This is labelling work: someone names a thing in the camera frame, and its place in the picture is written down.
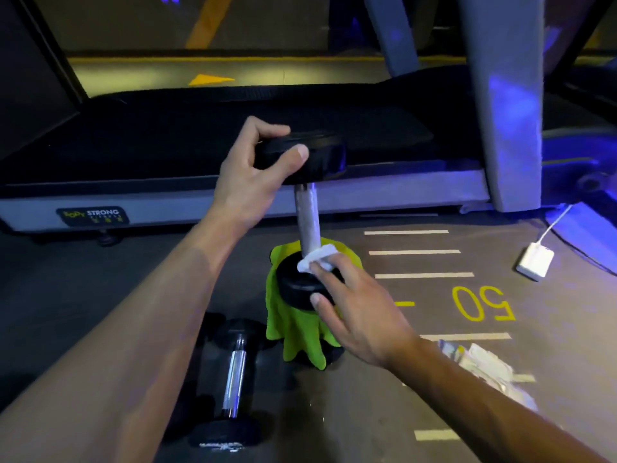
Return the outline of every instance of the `forearm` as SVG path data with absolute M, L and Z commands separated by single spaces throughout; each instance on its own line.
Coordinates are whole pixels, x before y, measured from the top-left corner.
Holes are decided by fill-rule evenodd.
M 0 460 L 151 461 L 237 235 L 206 216 L 0 415 Z
M 412 388 L 474 451 L 507 462 L 606 460 L 540 415 L 528 410 L 446 358 L 436 345 L 418 340 L 394 360 L 391 371 Z

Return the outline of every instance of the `fingernail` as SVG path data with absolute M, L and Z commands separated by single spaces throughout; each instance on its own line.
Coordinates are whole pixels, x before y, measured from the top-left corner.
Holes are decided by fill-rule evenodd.
M 313 293 L 313 294 L 311 294 L 309 299 L 310 299 L 310 303 L 313 306 L 313 308 L 316 309 L 317 308 L 317 304 L 319 304 L 319 294 Z
M 302 157 L 302 162 L 305 162 L 309 158 L 309 148 L 307 148 L 303 144 L 299 144 L 297 147 L 300 156 Z

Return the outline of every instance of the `white tissue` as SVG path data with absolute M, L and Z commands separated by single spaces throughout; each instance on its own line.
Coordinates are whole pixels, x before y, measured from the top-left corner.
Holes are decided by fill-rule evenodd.
M 298 262 L 298 271 L 300 273 L 310 273 L 310 264 L 317 262 L 326 271 L 332 271 L 334 266 L 324 260 L 324 258 L 338 253 L 336 247 L 332 244 L 324 245 L 323 247 L 313 250 L 310 254 L 306 255 L 302 260 Z

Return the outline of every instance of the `dumbbell handle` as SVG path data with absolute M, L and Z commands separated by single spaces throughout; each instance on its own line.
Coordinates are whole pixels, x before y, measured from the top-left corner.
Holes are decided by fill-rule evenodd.
M 245 365 L 246 339 L 243 336 L 238 336 L 235 349 L 231 353 L 231 360 L 229 361 L 227 385 L 225 385 L 225 397 L 223 398 L 223 417 L 232 419 L 237 417 Z
M 319 228 L 319 208 L 317 205 L 317 189 L 314 183 L 294 185 L 296 198 L 296 214 L 300 230 L 300 248 L 305 257 L 313 250 L 321 247 L 321 232 Z

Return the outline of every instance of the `yellow number 50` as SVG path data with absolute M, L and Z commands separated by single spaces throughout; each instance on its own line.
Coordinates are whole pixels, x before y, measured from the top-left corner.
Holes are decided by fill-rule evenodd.
M 459 291 L 463 291 L 469 294 L 469 296 L 471 297 L 471 300 L 476 305 L 476 309 L 478 310 L 477 317 L 472 317 L 470 314 L 467 313 L 467 311 L 465 310 L 465 308 L 463 307 L 459 299 Z M 512 312 L 512 308 L 510 307 L 509 303 L 507 303 L 506 301 L 500 304 L 494 304 L 490 302 L 490 300 L 486 298 L 486 291 L 493 291 L 497 293 L 497 295 L 504 295 L 504 293 L 501 292 L 498 288 L 492 287 L 492 286 L 482 286 L 480 288 L 480 299 L 482 299 L 482 302 L 484 302 L 489 307 L 492 307 L 493 309 L 505 309 L 505 311 L 507 312 L 507 315 L 495 316 L 495 320 L 497 320 L 498 322 L 504 322 L 504 321 L 516 319 L 514 317 L 514 313 Z M 484 319 L 484 309 L 482 308 L 482 304 L 480 303 L 480 300 L 473 292 L 471 292 L 470 289 L 467 289 L 467 287 L 462 287 L 462 286 L 454 287 L 452 289 L 452 299 L 454 299 L 454 303 L 457 304 L 459 312 L 461 312 L 467 320 L 471 322 L 481 322 Z

